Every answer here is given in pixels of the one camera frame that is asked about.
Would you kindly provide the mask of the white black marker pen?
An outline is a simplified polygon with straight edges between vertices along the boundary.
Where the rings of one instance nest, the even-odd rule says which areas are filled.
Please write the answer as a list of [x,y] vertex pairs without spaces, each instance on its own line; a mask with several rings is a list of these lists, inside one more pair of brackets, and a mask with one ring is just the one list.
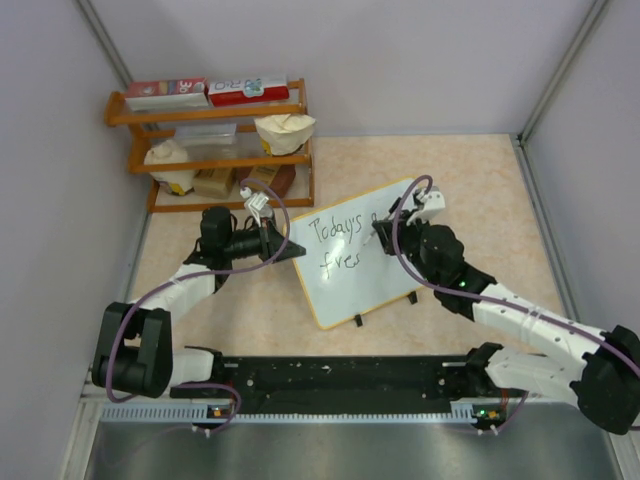
[[372,241],[373,238],[377,238],[380,242],[381,248],[384,251],[388,250],[388,244],[390,242],[391,236],[391,223],[393,220],[393,216],[398,208],[401,198],[397,197],[393,202],[391,207],[388,209],[387,215],[382,219],[378,220],[374,218],[372,221],[373,231],[366,238],[363,245],[366,246],[368,243]]

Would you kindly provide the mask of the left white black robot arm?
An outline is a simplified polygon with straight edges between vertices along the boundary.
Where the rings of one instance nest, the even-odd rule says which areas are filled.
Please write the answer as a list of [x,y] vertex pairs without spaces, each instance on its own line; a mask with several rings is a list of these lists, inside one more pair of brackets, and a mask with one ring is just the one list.
[[228,208],[206,209],[193,250],[168,281],[132,303],[106,307],[91,369],[93,384],[148,398],[183,385],[209,397],[220,394],[227,382],[220,352],[175,349],[174,325],[236,274],[234,261],[256,257],[266,266],[305,253],[278,230],[270,213],[240,229]]

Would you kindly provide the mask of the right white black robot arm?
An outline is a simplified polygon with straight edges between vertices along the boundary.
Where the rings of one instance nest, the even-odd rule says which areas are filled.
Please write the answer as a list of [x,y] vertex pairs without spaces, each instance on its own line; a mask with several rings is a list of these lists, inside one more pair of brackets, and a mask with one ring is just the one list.
[[535,354],[484,344],[467,356],[466,380],[476,394],[512,388],[560,400],[613,434],[639,428],[639,337],[558,316],[514,294],[464,258],[453,230],[418,220],[372,224],[385,254],[397,257],[411,278],[431,289],[441,306],[477,324],[517,338]]

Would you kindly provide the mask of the yellow framed whiteboard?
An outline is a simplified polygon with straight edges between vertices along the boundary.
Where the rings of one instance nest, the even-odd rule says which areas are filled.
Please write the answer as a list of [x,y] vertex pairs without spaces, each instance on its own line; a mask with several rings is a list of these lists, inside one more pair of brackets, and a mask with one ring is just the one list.
[[319,328],[327,330],[420,289],[372,236],[410,177],[314,210],[291,221],[289,240],[306,254],[294,260]]

